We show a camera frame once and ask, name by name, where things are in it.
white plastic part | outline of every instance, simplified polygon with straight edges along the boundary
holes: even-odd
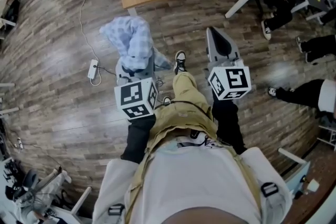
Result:
[[[315,179],[313,179],[308,184],[307,190],[312,191],[314,193],[314,192],[316,192],[318,190],[319,187],[320,187],[320,184]]]
[[[114,88],[115,101],[128,119],[134,120],[153,115],[157,89],[152,78],[139,80]]]
[[[208,82],[219,100],[239,99],[252,89],[248,67],[214,67]]]
[[[98,66],[98,61],[97,60],[91,60],[91,64],[90,64],[90,69],[89,69],[89,73],[88,73],[88,78],[89,79],[94,79],[97,73],[97,69],[96,67],[93,66]]]

black and white sneaker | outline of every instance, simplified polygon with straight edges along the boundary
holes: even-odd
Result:
[[[272,88],[272,87],[268,87],[268,94],[269,94],[269,96],[276,97],[277,96],[277,89]]]
[[[174,66],[174,72],[175,75],[177,75],[179,72],[186,72],[185,69],[185,52],[180,50],[177,52],[175,56],[175,66]]]
[[[301,41],[300,37],[296,37],[295,40],[296,40],[296,44],[299,47],[300,52],[303,53],[302,46],[301,46],[302,41]]]
[[[264,37],[267,40],[271,40],[271,29],[269,29],[269,27],[267,26],[264,20],[261,22],[261,27],[263,30],[262,33],[264,34]]]
[[[172,99],[169,96],[165,96],[162,100],[163,104],[170,104],[170,102],[172,101]]]

sneaker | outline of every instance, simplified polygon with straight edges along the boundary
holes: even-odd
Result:
[[[296,44],[299,47],[300,52],[303,53],[302,46],[301,46],[302,41],[301,41],[300,37],[296,37],[295,40],[296,40]]]
[[[71,180],[71,177],[68,176],[68,172],[65,171],[65,170],[63,170],[63,171],[62,171],[62,174],[64,175],[64,179],[65,179],[65,181],[68,182],[69,184],[71,184],[72,180]]]
[[[185,69],[185,52],[180,50],[177,52],[175,56],[175,66],[174,66],[174,72],[175,75],[177,75],[179,72],[186,72]]]
[[[264,37],[267,39],[267,40],[270,40],[271,39],[271,30],[269,29],[269,27],[266,25],[265,21],[263,20],[261,22],[261,27],[262,27],[262,33],[264,34]]]
[[[165,96],[162,100],[163,104],[170,104],[170,102],[172,101],[172,99],[169,96]]]
[[[272,88],[272,87],[269,87],[268,88],[268,94],[272,97],[276,97],[277,96],[277,89],[276,88]]]

leg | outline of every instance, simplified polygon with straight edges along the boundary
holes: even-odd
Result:
[[[36,196],[43,205],[47,208],[51,206],[52,201],[55,199],[55,194],[65,181],[64,174],[59,174],[52,181],[50,181],[44,188],[36,193]]]
[[[194,77],[186,72],[185,52],[179,51],[175,56],[174,72],[176,74],[173,80],[173,90],[175,94],[174,101],[188,101],[200,107],[205,113],[210,111],[206,98],[197,90]]]
[[[269,0],[269,2],[276,6],[277,11],[273,18],[267,19],[264,22],[271,31],[274,31],[293,19],[292,13],[290,12],[291,4],[285,0]]]
[[[0,21],[2,22],[2,24],[8,24],[8,25],[16,26],[16,23],[11,22],[10,20],[5,20],[5,19],[0,18]]]
[[[276,97],[288,103],[301,104],[318,108],[319,96],[324,80],[317,79],[305,83],[295,89],[294,92],[279,88],[276,91]]]
[[[322,53],[322,57],[327,54],[335,54],[336,52],[336,36],[330,35],[325,37],[316,37],[301,43],[303,52],[313,51],[315,53]]]
[[[48,185],[57,175],[59,175],[60,172],[56,169],[53,170],[53,172],[43,178],[35,187],[35,191],[40,191],[42,188],[44,188],[46,185]]]
[[[246,147],[238,124],[238,107],[231,100],[219,101],[214,92],[213,97],[212,114],[218,121],[217,137],[222,142],[230,144],[240,155],[246,150]]]
[[[248,1],[249,0],[238,0],[237,3],[234,4],[233,7],[225,14],[225,18],[230,18]]]
[[[136,11],[137,10],[134,7],[128,9],[128,13],[130,14],[130,16],[137,16],[138,14],[136,13]]]

black buckle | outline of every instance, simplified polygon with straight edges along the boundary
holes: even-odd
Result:
[[[125,209],[125,205],[116,204],[112,205],[108,210],[109,216],[121,216],[122,211]]]
[[[278,193],[279,189],[275,183],[267,182],[261,186],[261,192],[264,195],[264,197],[267,198],[275,193]]]

